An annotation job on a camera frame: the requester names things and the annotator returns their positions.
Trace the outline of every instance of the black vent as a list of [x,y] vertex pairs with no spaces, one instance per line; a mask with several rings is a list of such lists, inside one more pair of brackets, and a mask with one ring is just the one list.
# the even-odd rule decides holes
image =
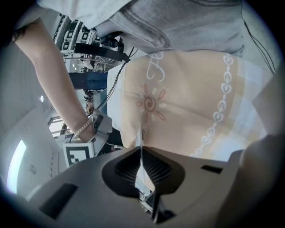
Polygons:
[[140,153],[133,153],[132,155],[128,156],[117,164],[115,168],[115,173],[121,179],[127,181],[130,185],[134,186],[139,166]]
[[170,176],[171,168],[164,161],[151,153],[144,151],[142,154],[143,167],[154,185]]

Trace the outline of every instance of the ceiling light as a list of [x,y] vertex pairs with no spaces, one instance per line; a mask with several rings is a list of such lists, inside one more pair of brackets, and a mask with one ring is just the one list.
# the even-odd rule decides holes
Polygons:
[[9,171],[8,171],[8,178],[7,178],[7,188],[10,192],[17,193],[17,180],[18,180],[18,173],[19,168],[21,165],[21,161],[26,150],[26,146],[21,140],[14,152],[12,157]]

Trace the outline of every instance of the cable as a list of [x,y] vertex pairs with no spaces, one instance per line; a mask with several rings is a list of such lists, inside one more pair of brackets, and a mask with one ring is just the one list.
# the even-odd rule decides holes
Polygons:
[[269,58],[270,58],[270,61],[271,61],[271,63],[272,63],[273,69],[274,69],[274,71],[276,71],[275,66],[274,66],[274,63],[273,63],[273,61],[272,61],[272,58],[271,58],[271,56],[269,55],[269,53],[267,52],[267,50],[265,49],[265,47],[264,47],[264,46],[259,42],[259,40],[256,39],[252,34],[250,34],[250,36],[251,36],[251,38],[255,39],[255,40],[263,47],[263,49],[266,51],[266,53],[268,54],[268,56],[269,56]]
[[71,138],[69,140],[69,143],[71,143],[71,140],[72,140],[73,136],[74,136],[74,133],[72,134],[72,136],[71,136]]
[[125,147],[122,147],[122,146],[118,146],[118,145],[114,145],[114,144],[110,144],[110,143],[107,143],[106,142],[106,144],[108,144],[109,146],[113,146],[115,149],[125,149]]
[[132,54],[132,55],[130,56],[130,58],[133,57],[137,52],[138,52],[138,49],[135,51],[134,54]]
[[260,54],[261,54],[262,58],[264,59],[264,61],[265,61],[266,65],[268,66],[268,68],[269,68],[270,72],[271,72],[272,74],[274,74],[274,72],[273,72],[273,70],[272,70],[272,68],[271,68],[271,66],[270,66],[270,64],[269,64],[269,61],[268,61],[268,59],[266,58],[265,53],[261,50],[261,48],[257,45],[257,43],[256,43],[254,40],[253,40],[253,42],[254,42],[254,43],[255,43],[255,45],[257,46],[258,51],[260,52]]
[[[130,56],[131,56],[133,50],[134,50],[134,47],[133,47],[132,50],[130,51],[129,58],[130,58]],[[118,77],[119,77],[119,75],[120,75],[120,73],[121,73],[121,71],[122,71],[122,69],[124,68],[125,65],[126,65],[126,62],[124,62],[124,64],[123,64],[122,67],[120,68],[120,70],[119,70],[119,72],[118,72],[118,74],[117,74],[117,76],[116,76],[116,79],[115,79],[115,82],[114,82],[112,88],[110,89],[110,91],[109,91],[109,93],[107,94],[106,98],[101,102],[101,104],[98,106],[97,109],[100,109],[101,107],[104,107],[105,104],[107,103],[107,101],[109,100],[109,98],[111,97],[111,95],[113,94],[113,90],[114,90],[114,88],[115,88],[115,86],[116,86],[116,84],[117,84]]]
[[[248,33],[249,33],[249,36],[250,36],[250,38],[253,40],[253,42],[254,42],[254,44],[256,45],[256,47],[258,48],[258,51],[261,53],[262,58],[264,59],[266,65],[267,65],[268,68],[269,68],[269,70],[271,71],[272,74],[274,74],[274,71],[276,71],[276,70],[275,70],[275,66],[274,66],[274,63],[273,63],[273,61],[272,61],[272,58],[271,58],[271,56],[269,55],[268,51],[265,49],[265,47],[259,42],[259,40],[256,39],[256,38],[251,34],[251,32],[250,32],[250,30],[249,30],[249,28],[248,28],[248,25],[246,24],[246,22],[245,22],[245,20],[244,20],[244,17],[242,16],[243,2],[242,2],[242,1],[240,1],[240,2],[241,2],[241,11],[240,11],[241,18],[242,18],[242,20],[244,21],[244,25],[245,25],[245,27],[246,27]],[[270,65],[270,63],[269,63],[269,61],[268,61],[268,59],[267,59],[265,53],[262,51],[261,47],[256,43],[256,41],[263,47],[263,49],[265,50],[265,52],[266,52],[267,55],[269,56],[274,71],[272,70],[271,65]]]

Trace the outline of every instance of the heart pattern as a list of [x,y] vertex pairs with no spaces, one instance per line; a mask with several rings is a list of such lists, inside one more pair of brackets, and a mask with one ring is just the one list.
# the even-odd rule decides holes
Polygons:
[[218,112],[214,112],[213,118],[214,118],[214,121],[215,121],[216,123],[218,123],[218,122],[220,122],[220,121],[223,120],[224,115],[221,114],[221,113],[218,113]]
[[207,136],[202,136],[201,141],[202,141],[202,145],[197,148],[193,154],[190,154],[191,157],[199,157],[198,155],[200,155],[202,153],[202,148],[207,145],[210,144],[212,139],[211,137],[215,134],[216,132],[216,125],[218,122],[221,122],[224,119],[224,115],[222,114],[222,112],[225,111],[226,109],[226,94],[230,93],[232,90],[232,86],[229,84],[232,80],[232,75],[230,73],[230,65],[233,64],[233,58],[229,56],[229,54],[226,54],[225,56],[223,56],[223,60],[224,62],[227,64],[227,71],[224,73],[224,81],[225,83],[221,84],[221,89],[224,93],[223,95],[223,99],[218,103],[218,111],[219,112],[214,112],[213,114],[213,119],[214,119],[214,124],[212,127],[210,127],[207,130]]
[[228,84],[230,83],[232,80],[232,75],[229,71],[227,71],[226,73],[224,73],[224,81]]
[[207,130],[207,136],[208,137],[212,137],[214,134],[215,134],[216,130],[214,127],[210,127],[208,130]]
[[224,62],[225,62],[228,66],[230,66],[231,64],[233,64],[233,58],[232,58],[232,57],[224,56],[223,59],[224,59]]
[[200,155],[202,153],[202,149],[201,148],[197,148],[195,151],[194,151],[195,155]]
[[211,139],[209,137],[203,136],[202,137],[202,144],[207,145],[211,142]]
[[232,87],[231,87],[231,85],[227,85],[225,83],[222,83],[221,89],[222,89],[224,94],[228,94],[229,92],[231,92]]
[[224,110],[226,109],[226,102],[224,100],[221,100],[219,103],[218,103],[218,110],[219,112],[223,112]]

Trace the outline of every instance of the floral print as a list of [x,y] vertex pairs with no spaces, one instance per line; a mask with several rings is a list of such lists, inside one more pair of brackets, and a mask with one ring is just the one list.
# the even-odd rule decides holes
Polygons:
[[141,112],[144,114],[144,122],[147,123],[147,121],[152,119],[152,121],[156,120],[156,116],[161,119],[162,121],[166,121],[165,116],[161,113],[160,108],[165,108],[166,104],[162,103],[161,100],[166,94],[166,90],[161,90],[157,99],[154,97],[156,96],[157,89],[154,88],[152,90],[152,93],[149,93],[149,89],[147,84],[144,84],[144,94],[141,94],[141,97],[143,98],[143,102],[136,102],[136,106],[141,108]]

